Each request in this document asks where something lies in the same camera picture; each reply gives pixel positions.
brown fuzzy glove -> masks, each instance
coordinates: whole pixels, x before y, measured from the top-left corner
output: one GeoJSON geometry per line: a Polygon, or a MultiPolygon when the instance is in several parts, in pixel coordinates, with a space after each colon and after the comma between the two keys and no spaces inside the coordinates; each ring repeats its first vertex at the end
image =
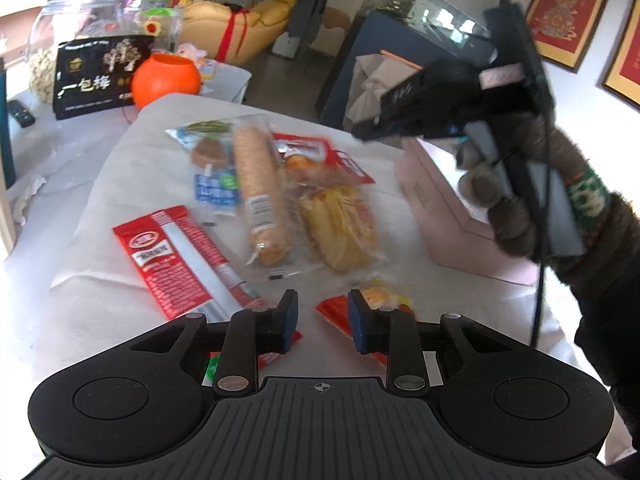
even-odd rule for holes
{"type": "MultiPolygon", "coordinates": [[[[549,140],[549,163],[564,181],[578,232],[587,249],[577,258],[551,258],[550,265],[558,278],[571,286],[581,305],[591,303],[607,290],[640,249],[640,226],[629,205],[619,195],[609,193],[560,130],[555,128],[549,140]]],[[[531,160],[544,160],[542,120],[515,122],[513,145],[531,160]]],[[[469,141],[460,146],[456,160],[460,168],[468,170],[460,179],[460,191],[470,202],[489,208],[489,221],[500,248],[513,256],[531,257],[537,233],[524,202],[501,196],[491,168],[469,141]]]]}

red ribbon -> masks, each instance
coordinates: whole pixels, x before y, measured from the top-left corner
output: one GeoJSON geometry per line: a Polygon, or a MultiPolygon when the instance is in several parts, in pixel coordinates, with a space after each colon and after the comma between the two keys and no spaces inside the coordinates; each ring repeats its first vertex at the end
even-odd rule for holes
{"type": "Polygon", "coordinates": [[[222,41],[220,41],[220,46],[218,47],[218,52],[216,54],[216,61],[220,61],[224,63],[226,61],[226,54],[229,51],[229,47],[231,46],[231,39],[234,36],[234,29],[236,28],[236,16],[241,14],[244,16],[244,25],[242,26],[242,36],[240,37],[240,41],[238,43],[238,47],[236,48],[236,56],[238,56],[238,52],[240,52],[240,48],[244,43],[244,38],[246,37],[246,29],[247,29],[247,18],[246,15],[249,11],[246,9],[238,10],[238,12],[232,12],[229,21],[226,22],[225,33],[222,35],[222,41]]]}

gray jacket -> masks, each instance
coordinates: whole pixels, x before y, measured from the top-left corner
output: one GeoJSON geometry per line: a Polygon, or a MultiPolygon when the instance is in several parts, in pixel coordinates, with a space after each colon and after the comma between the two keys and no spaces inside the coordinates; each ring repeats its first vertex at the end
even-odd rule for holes
{"type": "Polygon", "coordinates": [[[287,23],[289,36],[300,38],[302,45],[312,43],[320,31],[325,7],[326,0],[298,0],[287,23]]]}

crosshair mark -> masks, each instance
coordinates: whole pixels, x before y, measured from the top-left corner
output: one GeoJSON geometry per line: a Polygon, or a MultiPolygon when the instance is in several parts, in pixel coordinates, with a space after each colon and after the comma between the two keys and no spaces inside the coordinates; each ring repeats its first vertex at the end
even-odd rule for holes
{"type": "Polygon", "coordinates": [[[329,386],[327,383],[318,383],[314,384],[312,388],[314,390],[317,390],[321,394],[324,394],[325,392],[328,392],[331,388],[333,388],[333,386],[329,386]]]}

yellow sofa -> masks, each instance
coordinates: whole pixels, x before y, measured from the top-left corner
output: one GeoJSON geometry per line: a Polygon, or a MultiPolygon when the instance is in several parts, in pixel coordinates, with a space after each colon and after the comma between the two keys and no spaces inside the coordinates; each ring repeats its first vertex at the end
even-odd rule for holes
{"type": "MultiPolygon", "coordinates": [[[[282,34],[293,5],[297,0],[267,0],[253,7],[246,16],[237,15],[231,46],[226,54],[226,63],[242,65],[269,46],[282,34]],[[246,34],[240,49],[246,18],[246,34]]],[[[231,17],[231,10],[223,5],[196,0],[184,9],[184,25],[179,43],[193,43],[207,51],[214,59],[231,17]]]]}

